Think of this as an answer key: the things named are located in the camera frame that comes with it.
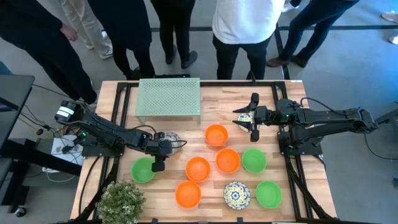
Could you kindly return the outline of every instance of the hand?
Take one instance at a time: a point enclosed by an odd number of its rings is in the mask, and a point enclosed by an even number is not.
[[[77,40],[77,33],[76,31],[65,24],[62,25],[62,28],[60,29],[61,33],[63,33],[69,40],[75,41]]]

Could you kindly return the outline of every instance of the white shirt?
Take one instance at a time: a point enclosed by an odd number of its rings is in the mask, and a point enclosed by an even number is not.
[[[214,35],[224,44],[256,44],[268,39],[285,0],[217,0]]]

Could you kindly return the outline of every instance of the black pants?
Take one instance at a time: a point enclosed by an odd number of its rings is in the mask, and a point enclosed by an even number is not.
[[[173,56],[173,32],[177,41],[181,61],[189,60],[189,28],[195,0],[185,0],[175,6],[168,0],[152,0],[160,21],[160,41],[166,58]]]
[[[286,46],[279,55],[281,60],[290,60],[299,46],[303,31],[316,24],[314,33],[297,57],[309,60],[325,41],[331,26],[343,13],[353,7],[358,1],[345,0],[314,0],[292,20],[289,27],[289,37]]]
[[[291,4],[292,6],[294,6],[294,7],[299,6],[300,3],[301,3],[301,0],[291,0],[291,1],[290,1],[290,4]]]
[[[115,44],[112,42],[113,46],[113,60],[123,72],[123,74],[130,73],[130,64],[127,59],[127,48],[122,45]],[[150,61],[149,47],[146,50],[133,50],[134,56],[138,62],[140,72],[143,78],[153,78],[155,76],[155,69]]]
[[[217,79],[232,79],[232,72],[240,47],[248,54],[250,71],[253,72],[255,78],[259,80],[264,79],[267,46],[270,39],[271,37],[257,44],[224,44],[217,37],[213,36],[213,45],[217,51]]]
[[[69,40],[61,33],[46,40],[51,41],[48,47],[40,51],[26,49],[27,53],[70,98],[82,98],[88,104],[94,103],[97,94]]]

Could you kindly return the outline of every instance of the gray floor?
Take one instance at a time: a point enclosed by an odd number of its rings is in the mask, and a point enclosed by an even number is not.
[[[62,21],[67,22],[58,1],[40,2]],[[147,4],[152,27],[159,22],[150,4]],[[192,26],[210,26],[215,1],[197,1],[192,17]],[[337,22],[337,26],[393,25],[380,18],[384,11],[398,10],[395,0],[362,0]],[[299,11],[283,14],[280,25],[287,26]],[[287,31],[282,31],[283,42]],[[300,47],[311,36],[305,31]],[[336,109],[361,106],[379,116],[398,107],[398,45],[387,39],[398,30],[333,30],[306,69],[289,65],[290,77],[303,80],[307,95],[327,103]],[[211,32],[192,32],[191,47],[199,53],[198,61],[189,70],[183,71],[179,63],[166,66],[158,33],[153,33],[152,61],[158,74],[189,72],[193,77],[215,79],[215,50],[211,43]],[[83,62],[83,66],[95,88],[104,80],[123,80],[121,72],[112,59],[101,60],[93,51],[85,49],[81,41],[72,43]],[[14,73],[31,74],[35,83],[53,90],[59,89],[49,80],[41,67],[23,50],[0,39],[0,60]],[[275,39],[268,47],[268,57],[277,56]],[[131,67],[137,63],[129,52]],[[249,65],[243,52],[239,54],[234,70],[234,79],[243,79]],[[267,68],[267,79],[281,79],[280,68]],[[39,119],[56,126],[53,115],[62,97],[34,88],[27,105]],[[321,110],[316,103],[313,109]],[[368,136],[374,151],[388,157],[398,157],[397,132],[385,125]],[[35,130],[18,122],[12,132],[15,138],[35,139]],[[398,162],[374,157],[366,148],[364,136],[360,134],[336,134],[322,142],[331,192],[338,216],[343,220],[362,222],[396,223],[398,220],[398,189],[392,186],[392,178],[398,177]],[[15,218],[0,207],[3,223],[50,223],[67,220],[75,196],[75,187],[59,184],[52,188],[33,188],[27,199],[28,214]]]

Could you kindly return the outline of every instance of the brown shoe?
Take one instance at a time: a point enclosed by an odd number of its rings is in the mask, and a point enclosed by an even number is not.
[[[290,61],[288,61],[288,60],[287,61],[283,61],[283,60],[279,59],[279,57],[276,57],[276,58],[269,59],[267,61],[267,66],[274,68],[274,67],[278,67],[278,66],[281,66],[281,65],[287,65],[289,62]]]
[[[308,64],[308,60],[300,59],[297,57],[297,55],[292,57],[292,62],[302,68],[305,68]]]

